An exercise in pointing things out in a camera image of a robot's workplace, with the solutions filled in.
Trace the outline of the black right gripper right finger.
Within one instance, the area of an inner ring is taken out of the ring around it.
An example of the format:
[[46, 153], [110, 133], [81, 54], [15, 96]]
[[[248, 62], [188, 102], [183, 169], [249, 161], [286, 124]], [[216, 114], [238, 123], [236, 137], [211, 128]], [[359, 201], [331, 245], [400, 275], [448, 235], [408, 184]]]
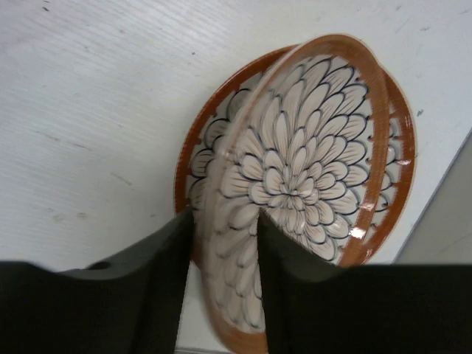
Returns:
[[471, 267], [324, 261], [262, 215], [257, 225], [270, 353], [469, 353]]

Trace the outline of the white plate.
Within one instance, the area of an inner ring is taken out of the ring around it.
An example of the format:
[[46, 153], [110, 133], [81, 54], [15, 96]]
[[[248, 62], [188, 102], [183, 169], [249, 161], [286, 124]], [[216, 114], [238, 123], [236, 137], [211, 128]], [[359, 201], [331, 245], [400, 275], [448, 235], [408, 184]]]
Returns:
[[234, 353], [266, 353], [257, 224], [352, 265], [381, 191], [384, 72], [362, 42], [325, 35], [223, 95], [190, 162], [188, 196], [210, 321]]
[[[191, 160], [199, 150], [207, 149], [204, 134], [218, 120], [218, 112], [227, 108], [229, 100], [237, 93], [255, 86], [263, 73], [291, 49], [291, 46], [276, 49], [249, 62], [229, 77], [207, 100], [187, 133], [178, 159], [173, 192], [175, 212], [181, 212], [190, 205], [190, 183], [200, 180], [199, 177], [190, 176]], [[371, 259], [391, 234], [401, 216], [414, 179], [416, 141], [411, 111], [398, 83], [388, 71], [383, 73], [391, 104], [389, 149], [384, 172], [384, 180], [389, 184], [381, 190], [361, 253], [356, 258], [360, 264]]]

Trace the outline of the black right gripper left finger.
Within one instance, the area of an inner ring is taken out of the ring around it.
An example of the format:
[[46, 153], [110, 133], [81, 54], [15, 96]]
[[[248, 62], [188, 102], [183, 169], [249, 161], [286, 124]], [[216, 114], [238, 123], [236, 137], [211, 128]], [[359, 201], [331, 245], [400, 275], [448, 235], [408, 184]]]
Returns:
[[173, 353], [194, 221], [160, 230], [86, 268], [1, 263], [3, 353]]

